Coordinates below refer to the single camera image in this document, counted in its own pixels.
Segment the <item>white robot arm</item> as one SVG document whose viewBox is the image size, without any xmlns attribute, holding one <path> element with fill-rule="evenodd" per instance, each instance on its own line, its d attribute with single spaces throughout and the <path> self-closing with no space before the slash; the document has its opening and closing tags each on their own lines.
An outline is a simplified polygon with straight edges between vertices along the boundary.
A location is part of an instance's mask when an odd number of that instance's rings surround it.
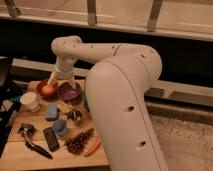
<svg viewBox="0 0 213 171">
<path fill-rule="evenodd" d="M 78 36 L 56 38 L 51 49 L 57 79 L 71 81 L 78 59 L 93 65 L 84 90 L 111 170 L 169 171 L 144 100 L 162 71 L 158 52 L 147 45 L 84 43 Z"/>
</svg>

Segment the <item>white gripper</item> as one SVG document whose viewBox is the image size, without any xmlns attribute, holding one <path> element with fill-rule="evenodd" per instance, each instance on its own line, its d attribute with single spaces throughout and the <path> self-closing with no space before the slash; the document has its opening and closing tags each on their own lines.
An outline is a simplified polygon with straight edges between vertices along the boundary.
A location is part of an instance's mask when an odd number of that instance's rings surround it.
<svg viewBox="0 0 213 171">
<path fill-rule="evenodd" d="M 77 62 L 76 58 L 69 57 L 58 57 L 56 59 L 54 73 L 51 74 L 47 81 L 47 86 L 52 87 L 59 80 L 67 80 L 72 90 L 76 90 L 75 80 L 72 79 L 74 76 L 74 64 Z"/>
</svg>

